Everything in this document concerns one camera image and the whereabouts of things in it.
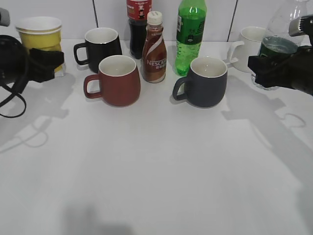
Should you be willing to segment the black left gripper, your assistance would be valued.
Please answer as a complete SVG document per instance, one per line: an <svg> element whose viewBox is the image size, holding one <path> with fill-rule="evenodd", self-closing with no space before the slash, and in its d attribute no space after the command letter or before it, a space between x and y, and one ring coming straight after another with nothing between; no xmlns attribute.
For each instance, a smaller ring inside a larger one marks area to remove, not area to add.
<svg viewBox="0 0 313 235"><path fill-rule="evenodd" d="M0 85L14 82L14 86L26 86L29 81L43 83L55 78L54 70L64 63L62 51L29 51L32 65L23 45L9 35L0 36Z"/></svg>

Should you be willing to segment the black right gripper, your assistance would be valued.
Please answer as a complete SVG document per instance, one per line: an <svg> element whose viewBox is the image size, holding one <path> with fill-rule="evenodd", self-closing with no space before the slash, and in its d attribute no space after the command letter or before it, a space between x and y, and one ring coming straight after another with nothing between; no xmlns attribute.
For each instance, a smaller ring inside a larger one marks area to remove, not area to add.
<svg viewBox="0 0 313 235"><path fill-rule="evenodd" d="M282 85L313 95L313 47L299 47L294 54L250 56L247 66L255 73L255 83L261 87Z"/></svg>

